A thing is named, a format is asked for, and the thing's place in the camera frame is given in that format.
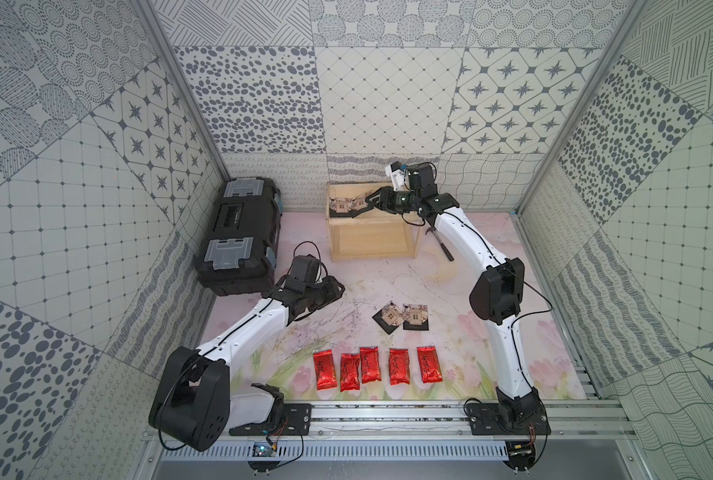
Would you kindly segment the floral tea bag three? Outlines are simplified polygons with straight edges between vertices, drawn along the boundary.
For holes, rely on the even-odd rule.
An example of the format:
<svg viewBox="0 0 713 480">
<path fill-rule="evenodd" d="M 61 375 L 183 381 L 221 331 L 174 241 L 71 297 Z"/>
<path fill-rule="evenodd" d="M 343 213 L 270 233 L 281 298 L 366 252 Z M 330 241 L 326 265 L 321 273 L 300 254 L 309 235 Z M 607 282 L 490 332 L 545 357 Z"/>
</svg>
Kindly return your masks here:
<svg viewBox="0 0 713 480">
<path fill-rule="evenodd" d="M 403 311 L 393 302 L 384 305 L 372 319 L 388 335 L 404 324 Z"/>
</svg>

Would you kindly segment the floral tea bag one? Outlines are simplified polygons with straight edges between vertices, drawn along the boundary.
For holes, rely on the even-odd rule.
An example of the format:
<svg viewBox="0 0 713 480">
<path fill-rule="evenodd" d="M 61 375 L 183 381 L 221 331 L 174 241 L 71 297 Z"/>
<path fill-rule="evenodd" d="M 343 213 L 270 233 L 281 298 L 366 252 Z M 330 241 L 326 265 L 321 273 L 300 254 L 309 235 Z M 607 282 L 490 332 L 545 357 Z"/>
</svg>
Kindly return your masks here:
<svg viewBox="0 0 713 480">
<path fill-rule="evenodd" d="M 338 197 L 328 199 L 328 215 L 330 218 L 352 217 L 352 200 Z"/>
</svg>

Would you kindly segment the floral tea bag four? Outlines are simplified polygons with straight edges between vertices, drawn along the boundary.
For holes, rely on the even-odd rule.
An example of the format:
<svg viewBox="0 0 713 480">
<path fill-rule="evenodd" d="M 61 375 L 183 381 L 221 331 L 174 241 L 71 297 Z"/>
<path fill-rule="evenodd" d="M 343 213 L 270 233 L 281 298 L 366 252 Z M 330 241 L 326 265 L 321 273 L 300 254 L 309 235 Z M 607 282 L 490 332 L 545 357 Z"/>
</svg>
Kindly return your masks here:
<svg viewBox="0 0 713 480">
<path fill-rule="evenodd" d="M 404 304 L 402 328 L 409 331 L 428 331 L 428 307 L 422 304 Z"/>
</svg>

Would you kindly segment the black plastic toolbox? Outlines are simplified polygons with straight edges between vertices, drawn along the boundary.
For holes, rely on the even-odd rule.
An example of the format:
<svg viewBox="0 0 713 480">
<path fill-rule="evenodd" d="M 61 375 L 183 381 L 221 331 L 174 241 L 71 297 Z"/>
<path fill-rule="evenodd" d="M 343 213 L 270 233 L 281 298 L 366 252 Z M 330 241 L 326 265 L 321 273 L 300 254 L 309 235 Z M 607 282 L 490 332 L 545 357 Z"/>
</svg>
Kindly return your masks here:
<svg viewBox="0 0 713 480">
<path fill-rule="evenodd" d="M 217 296 L 262 292 L 274 284 L 282 194 L 270 178 L 228 181 L 196 255 L 202 286 Z"/>
</svg>

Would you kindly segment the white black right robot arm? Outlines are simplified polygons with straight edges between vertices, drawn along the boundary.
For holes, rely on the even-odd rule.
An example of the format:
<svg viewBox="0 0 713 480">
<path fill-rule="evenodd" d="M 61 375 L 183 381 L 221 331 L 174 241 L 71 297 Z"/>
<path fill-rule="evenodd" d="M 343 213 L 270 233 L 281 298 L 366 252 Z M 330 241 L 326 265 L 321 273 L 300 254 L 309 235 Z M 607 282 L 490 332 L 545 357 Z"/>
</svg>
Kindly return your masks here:
<svg viewBox="0 0 713 480">
<path fill-rule="evenodd" d="M 422 222 L 450 242 L 462 259 L 478 273 L 469 294 L 470 308 L 485 322 L 495 356 L 496 396 L 501 424 L 516 430 L 540 420 L 544 405 L 524 360 L 520 320 L 525 268 L 518 258 L 508 258 L 473 226 L 449 194 L 420 197 L 417 192 L 379 188 L 365 198 L 368 207 L 390 214 L 413 212 Z"/>
</svg>

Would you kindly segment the light wooden shelf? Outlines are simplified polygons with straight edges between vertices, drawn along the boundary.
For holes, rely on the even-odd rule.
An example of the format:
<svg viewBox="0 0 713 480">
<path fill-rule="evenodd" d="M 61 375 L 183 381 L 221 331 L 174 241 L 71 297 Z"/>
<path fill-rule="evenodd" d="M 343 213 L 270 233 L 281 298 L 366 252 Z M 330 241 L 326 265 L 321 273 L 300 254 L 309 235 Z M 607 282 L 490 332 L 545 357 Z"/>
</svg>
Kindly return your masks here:
<svg viewBox="0 0 713 480">
<path fill-rule="evenodd" d="M 330 254 L 335 262 L 388 258 L 416 258 L 421 230 L 416 214 L 401 217 L 386 212 L 374 218 L 330 218 L 328 199 L 370 194 L 387 182 L 330 184 L 326 190 L 326 225 L 330 234 Z"/>
</svg>

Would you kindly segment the green circuit board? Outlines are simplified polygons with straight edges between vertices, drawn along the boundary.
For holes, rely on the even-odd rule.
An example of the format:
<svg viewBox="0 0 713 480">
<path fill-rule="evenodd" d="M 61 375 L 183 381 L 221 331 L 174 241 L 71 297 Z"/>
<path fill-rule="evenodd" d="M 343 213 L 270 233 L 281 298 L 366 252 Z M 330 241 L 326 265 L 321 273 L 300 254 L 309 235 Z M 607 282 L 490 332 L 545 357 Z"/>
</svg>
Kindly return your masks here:
<svg viewBox="0 0 713 480">
<path fill-rule="evenodd" d="M 252 446 L 252 458 L 274 458 L 276 457 L 276 448 L 267 443 L 256 442 Z"/>
</svg>

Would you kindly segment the red tea bag four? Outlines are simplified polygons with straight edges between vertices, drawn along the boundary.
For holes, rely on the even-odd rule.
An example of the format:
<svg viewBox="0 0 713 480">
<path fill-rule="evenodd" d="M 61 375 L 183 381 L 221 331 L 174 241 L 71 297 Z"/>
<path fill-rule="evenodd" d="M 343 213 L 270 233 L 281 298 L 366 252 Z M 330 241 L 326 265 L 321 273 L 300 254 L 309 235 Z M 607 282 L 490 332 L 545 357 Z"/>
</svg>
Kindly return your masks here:
<svg viewBox="0 0 713 480">
<path fill-rule="evenodd" d="M 392 349 L 389 352 L 389 383 L 410 384 L 409 353 L 407 349 Z"/>
</svg>

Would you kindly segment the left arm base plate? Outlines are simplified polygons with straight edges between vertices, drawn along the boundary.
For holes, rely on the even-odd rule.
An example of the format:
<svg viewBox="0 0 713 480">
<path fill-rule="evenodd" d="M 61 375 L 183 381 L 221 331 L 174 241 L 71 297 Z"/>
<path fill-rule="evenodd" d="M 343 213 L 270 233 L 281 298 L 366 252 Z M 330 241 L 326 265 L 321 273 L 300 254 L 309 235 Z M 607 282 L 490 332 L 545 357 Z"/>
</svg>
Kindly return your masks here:
<svg viewBox="0 0 713 480">
<path fill-rule="evenodd" d="M 246 424 L 230 428 L 231 436 L 269 437 L 308 436 L 312 423 L 312 408 L 308 403 L 284 404 L 272 408 L 270 417 L 264 423 Z"/>
</svg>

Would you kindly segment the black handled hammer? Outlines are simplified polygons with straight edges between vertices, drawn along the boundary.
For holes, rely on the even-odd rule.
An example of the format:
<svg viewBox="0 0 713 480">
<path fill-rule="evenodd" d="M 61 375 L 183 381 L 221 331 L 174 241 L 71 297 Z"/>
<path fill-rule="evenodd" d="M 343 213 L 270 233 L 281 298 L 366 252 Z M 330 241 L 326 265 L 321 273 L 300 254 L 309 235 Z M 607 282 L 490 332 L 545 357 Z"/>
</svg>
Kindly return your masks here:
<svg viewBox="0 0 713 480">
<path fill-rule="evenodd" d="M 430 228 L 428 228 L 427 233 L 431 233 L 431 234 L 433 235 L 433 237 L 436 239 L 437 243 L 439 244 L 439 246 L 440 246 L 440 248 L 441 248 L 441 250 L 442 250 L 442 252 L 443 252 L 443 254 L 444 254 L 444 256 L 445 256 L 445 258 L 446 258 L 449 262 L 454 262 L 454 257 L 453 257 L 453 255 L 452 255 L 452 253 L 451 253 L 450 250 L 447 248 L 447 246 L 445 245 L 444 241 L 441 239 L 441 236 L 439 235 L 438 231 L 437 231 L 434 227 L 430 227 Z"/>
</svg>

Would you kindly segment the red tea bag two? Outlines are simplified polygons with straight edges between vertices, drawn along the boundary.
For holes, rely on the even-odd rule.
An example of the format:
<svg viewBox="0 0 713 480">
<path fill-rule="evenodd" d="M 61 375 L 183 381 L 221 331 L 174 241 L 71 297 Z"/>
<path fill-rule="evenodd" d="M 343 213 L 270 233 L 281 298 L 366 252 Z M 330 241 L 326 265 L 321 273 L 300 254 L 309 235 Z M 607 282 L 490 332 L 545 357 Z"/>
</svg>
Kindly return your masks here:
<svg viewBox="0 0 713 480">
<path fill-rule="evenodd" d="M 360 390 L 360 355 L 342 354 L 340 358 L 340 391 Z"/>
</svg>

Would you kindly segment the red tea bag one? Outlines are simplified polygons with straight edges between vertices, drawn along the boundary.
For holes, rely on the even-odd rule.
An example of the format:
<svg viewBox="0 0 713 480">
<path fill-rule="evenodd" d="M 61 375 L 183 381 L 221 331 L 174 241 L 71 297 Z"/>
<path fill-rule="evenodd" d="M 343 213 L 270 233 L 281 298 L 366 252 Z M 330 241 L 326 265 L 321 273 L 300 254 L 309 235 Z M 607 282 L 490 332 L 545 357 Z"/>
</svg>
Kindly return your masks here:
<svg viewBox="0 0 713 480">
<path fill-rule="evenodd" d="M 332 350 L 314 353 L 314 373 L 316 374 L 316 389 L 318 391 L 338 387 L 338 376 L 336 375 Z"/>
</svg>

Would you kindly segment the aluminium mounting rail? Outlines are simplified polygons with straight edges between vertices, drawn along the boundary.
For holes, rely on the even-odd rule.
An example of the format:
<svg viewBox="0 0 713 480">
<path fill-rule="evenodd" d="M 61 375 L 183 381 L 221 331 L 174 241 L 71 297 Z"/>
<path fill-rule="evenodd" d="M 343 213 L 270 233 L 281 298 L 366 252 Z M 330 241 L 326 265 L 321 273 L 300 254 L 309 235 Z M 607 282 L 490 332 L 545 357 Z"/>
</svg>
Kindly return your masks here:
<svg viewBox="0 0 713 480">
<path fill-rule="evenodd" d="M 436 439 L 474 436 L 463 413 L 466 401 L 314 401 L 312 439 Z M 546 436 L 479 436 L 486 439 L 527 441 L 531 438 L 566 440 L 622 440 L 634 436 L 633 427 L 615 400 L 546 400 L 551 427 Z M 218 435 L 226 440 L 228 430 Z"/>
</svg>

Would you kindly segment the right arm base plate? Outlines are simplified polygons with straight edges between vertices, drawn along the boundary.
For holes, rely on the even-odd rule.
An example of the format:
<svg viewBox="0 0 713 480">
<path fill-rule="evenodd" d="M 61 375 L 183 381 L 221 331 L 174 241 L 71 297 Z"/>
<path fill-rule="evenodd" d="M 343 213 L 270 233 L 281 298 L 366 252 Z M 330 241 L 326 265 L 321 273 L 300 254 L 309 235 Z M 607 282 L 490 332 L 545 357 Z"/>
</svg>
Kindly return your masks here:
<svg viewBox="0 0 713 480">
<path fill-rule="evenodd" d="M 529 406 L 525 411 L 513 410 L 501 403 L 484 403 L 468 399 L 463 413 L 474 436 L 546 436 L 551 433 L 543 404 Z"/>
</svg>

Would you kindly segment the floral tea bag two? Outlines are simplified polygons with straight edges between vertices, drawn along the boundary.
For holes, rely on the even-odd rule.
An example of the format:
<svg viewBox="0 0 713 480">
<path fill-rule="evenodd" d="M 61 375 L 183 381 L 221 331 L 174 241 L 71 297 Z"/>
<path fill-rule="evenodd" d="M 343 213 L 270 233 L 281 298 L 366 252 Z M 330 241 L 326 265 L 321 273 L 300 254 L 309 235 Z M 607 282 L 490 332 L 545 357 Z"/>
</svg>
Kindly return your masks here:
<svg viewBox="0 0 713 480">
<path fill-rule="evenodd" d="M 368 201 L 367 194 L 362 194 L 360 196 L 350 199 L 348 203 L 348 215 L 350 218 L 360 216 L 374 208 L 374 206 Z"/>
</svg>

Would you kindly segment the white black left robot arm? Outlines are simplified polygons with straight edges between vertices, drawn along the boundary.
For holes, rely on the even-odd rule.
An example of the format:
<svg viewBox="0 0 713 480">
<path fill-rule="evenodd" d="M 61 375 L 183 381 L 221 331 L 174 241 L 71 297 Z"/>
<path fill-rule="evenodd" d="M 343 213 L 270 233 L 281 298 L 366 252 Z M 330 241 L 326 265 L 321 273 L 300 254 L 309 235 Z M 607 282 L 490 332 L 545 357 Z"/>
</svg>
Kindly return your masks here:
<svg viewBox="0 0 713 480">
<path fill-rule="evenodd" d="M 286 430 L 280 388 L 254 383 L 232 391 L 232 378 L 266 341 L 296 321 L 342 299 L 344 284 L 312 256 L 296 256 L 288 273 L 256 306 L 216 338 L 180 347 L 166 360 L 148 413 L 158 436 L 202 452 L 224 430 L 270 436 Z"/>
</svg>

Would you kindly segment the red tea bag three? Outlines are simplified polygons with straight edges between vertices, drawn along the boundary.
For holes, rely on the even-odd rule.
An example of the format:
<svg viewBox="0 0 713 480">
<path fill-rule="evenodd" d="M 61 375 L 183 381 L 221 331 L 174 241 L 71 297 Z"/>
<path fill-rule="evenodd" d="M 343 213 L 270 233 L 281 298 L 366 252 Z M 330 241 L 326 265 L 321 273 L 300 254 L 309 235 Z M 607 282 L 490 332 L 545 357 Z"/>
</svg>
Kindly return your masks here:
<svg viewBox="0 0 713 480">
<path fill-rule="evenodd" d="M 362 347 L 359 350 L 361 383 L 371 383 L 382 380 L 379 350 L 377 347 Z"/>
</svg>

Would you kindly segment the red tea bag five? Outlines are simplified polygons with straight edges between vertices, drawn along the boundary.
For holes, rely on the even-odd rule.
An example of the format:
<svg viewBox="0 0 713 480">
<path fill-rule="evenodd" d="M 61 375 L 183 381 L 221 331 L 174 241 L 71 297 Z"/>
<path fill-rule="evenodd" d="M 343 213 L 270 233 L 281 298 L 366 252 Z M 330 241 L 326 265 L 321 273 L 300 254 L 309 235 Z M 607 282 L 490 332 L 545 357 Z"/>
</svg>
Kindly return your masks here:
<svg viewBox="0 0 713 480">
<path fill-rule="evenodd" d="M 422 346 L 418 347 L 416 351 L 422 382 L 424 384 L 442 382 L 443 376 L 436 348 Z"/>
</svg>

